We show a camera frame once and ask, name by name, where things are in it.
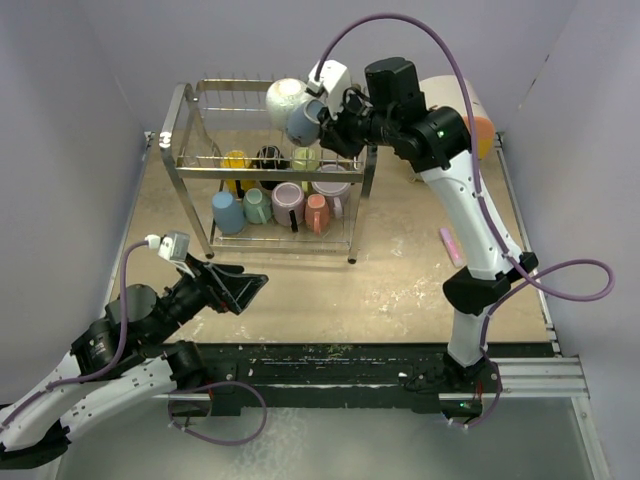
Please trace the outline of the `small grey cup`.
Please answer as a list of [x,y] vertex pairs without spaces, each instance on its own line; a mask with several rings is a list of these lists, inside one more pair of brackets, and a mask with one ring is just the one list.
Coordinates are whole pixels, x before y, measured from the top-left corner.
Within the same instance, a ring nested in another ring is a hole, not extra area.
[[324,104],[312,99],[297,107],[289,116],[285,134],[289,141],[298,147],[308,147],[320,137],[321,122],[318,115]]

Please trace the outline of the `lime green mug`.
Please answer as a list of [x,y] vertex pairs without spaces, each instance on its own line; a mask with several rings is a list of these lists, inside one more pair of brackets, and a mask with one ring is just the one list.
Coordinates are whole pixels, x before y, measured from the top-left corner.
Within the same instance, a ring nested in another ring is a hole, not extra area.
[[316,152],[309,147],[298,147],[293,151],[291,167],[294,171],[315,172],[320,166]]

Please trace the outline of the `lilac mug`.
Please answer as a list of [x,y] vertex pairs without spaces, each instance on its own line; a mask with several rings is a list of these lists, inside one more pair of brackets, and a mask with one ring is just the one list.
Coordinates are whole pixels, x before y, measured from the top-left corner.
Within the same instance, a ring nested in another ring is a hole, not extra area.
[[338,181],[312,181],[313,190],[323,195],[327,201],[330,212],[337,219],[344,216],[346,203],[350,197],[350,182]]

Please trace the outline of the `blue cup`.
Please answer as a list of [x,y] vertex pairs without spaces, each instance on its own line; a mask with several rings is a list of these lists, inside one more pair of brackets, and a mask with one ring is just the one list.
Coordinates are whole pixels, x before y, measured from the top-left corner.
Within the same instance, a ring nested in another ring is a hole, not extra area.
[[222,234],[238,234],[246,225],[241,204],[229,192],[221,191],[213,196],[212,211],[216,226]]

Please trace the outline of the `grey speckled mug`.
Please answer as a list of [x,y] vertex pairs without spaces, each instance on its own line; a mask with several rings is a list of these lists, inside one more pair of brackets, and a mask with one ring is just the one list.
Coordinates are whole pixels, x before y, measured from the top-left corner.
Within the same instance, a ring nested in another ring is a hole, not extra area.
[[266,111],[274,129],[284,131],[291,113],[307,99],[306,84],[295,78],[273,82],[265,97]]

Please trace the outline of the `teal cup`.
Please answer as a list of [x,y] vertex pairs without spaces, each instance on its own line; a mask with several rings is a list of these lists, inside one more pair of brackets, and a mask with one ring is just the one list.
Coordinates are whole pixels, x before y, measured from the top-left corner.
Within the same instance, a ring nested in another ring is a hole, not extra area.
[[258,188],[246,191],[243,210],[247,221],[251,224],[267,224],[272,217],[270,199]]

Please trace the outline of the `black mug white interior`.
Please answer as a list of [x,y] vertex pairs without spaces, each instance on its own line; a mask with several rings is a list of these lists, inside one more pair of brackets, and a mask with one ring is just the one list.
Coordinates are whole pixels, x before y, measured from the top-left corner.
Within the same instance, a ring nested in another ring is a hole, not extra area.
[[[289,162],[274,145],[262,146],[256,153],[256,158],[255,164],[259,169],[287,170],[289,167]],[[281,181],[260,180],[259,183],[264,190],[271,192]]]

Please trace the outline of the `salmon pink mug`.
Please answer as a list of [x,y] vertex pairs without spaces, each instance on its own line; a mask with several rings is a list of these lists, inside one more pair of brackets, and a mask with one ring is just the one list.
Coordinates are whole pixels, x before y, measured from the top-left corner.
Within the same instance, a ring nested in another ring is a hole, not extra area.
[[329,226],[330,211],[326,198],[321,194],[311,194],[305,207],[305,222],[316,235],[323,234]]

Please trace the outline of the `purple mug black handle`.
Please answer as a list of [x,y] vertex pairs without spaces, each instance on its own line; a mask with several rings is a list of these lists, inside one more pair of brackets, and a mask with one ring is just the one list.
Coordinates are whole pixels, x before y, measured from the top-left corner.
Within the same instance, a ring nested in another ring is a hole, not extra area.
[[272,191],[271,199],[276,222],[297,233],[304,221],[305,195],[302,188],[292,182],[280,183]]

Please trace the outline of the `metal dish rack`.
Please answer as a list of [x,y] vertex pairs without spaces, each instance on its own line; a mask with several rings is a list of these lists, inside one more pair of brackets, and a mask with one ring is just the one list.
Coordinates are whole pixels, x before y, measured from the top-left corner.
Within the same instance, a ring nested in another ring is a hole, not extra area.
[[[358,259],[365,225],[366,208],[371,196],[377,167],[377,151],[367,148],[353,158],[311,147],[320,166],[315,172],[294,171],[295,150],[285,135],[274,129],[266,111],[267,80],[203,79],[196,85],[178,84],[171,97],[162,129],[158,135],[162,161],[180,203],[189,220],[195,240],[206,257],[221,253],[270,253],[296,255],[339,255],[349,263]],[[278,147],[289,162],[287,170],[259,169],[256,153],[262,146]],[[224,154],[243,151],[254,163],[253,169],[223,168]],[[271,221],[251,225],[235,235],[220,232],[212,212],[202,214],[195,204],[190,180],[212,182],[220,191],[228,190],[226,179],[297,183],[310,187],[312,181],[350,182],[350,197],[344,216],[332,219],[327,232],[316,235],[305,226],[293,233]]]

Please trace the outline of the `yellow mug black handle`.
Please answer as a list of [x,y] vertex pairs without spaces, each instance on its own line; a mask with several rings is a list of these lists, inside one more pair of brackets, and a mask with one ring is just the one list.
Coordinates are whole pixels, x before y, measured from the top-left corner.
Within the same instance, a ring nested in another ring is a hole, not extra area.
[[[241,150],[231,150],[224,154],[221,161],[223,168],[253,169],[253,161]],[[226,179],[225,184],[229,192],[241,198],[247,190],[254,188],[256,181],[248,179]]]

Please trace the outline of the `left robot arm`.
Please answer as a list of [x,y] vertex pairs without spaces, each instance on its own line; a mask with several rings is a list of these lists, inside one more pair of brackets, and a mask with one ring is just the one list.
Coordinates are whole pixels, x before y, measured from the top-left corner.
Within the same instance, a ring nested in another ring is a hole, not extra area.
[[204,309],[241,314],[267,284],[240,265],[187,261],[190,272],[157,293],[134,284],[105,307],[56,369],[1,408],[1,467],[35,469],[61,457],[86,429],[156,394],[211,380],[196,343],[165,341]]

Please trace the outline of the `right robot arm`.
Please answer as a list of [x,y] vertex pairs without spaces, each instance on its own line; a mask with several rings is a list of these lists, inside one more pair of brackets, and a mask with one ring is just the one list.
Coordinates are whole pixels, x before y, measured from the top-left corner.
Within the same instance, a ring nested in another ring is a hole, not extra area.
[[469,130],[449,106],[429,108],[415,65],[402,57],[370,64],[366,93],[354,90],[346,66],[329,61],[309,74],[307,90],[322,99],[320,144],[352,157],[364,146],[389,146],[435,193],[451,221],[466,265],[443,285],[454,309],[446,383],[467,391],[480,379],[485,320],[514,282],[538,265],[512,239],[474,167]]

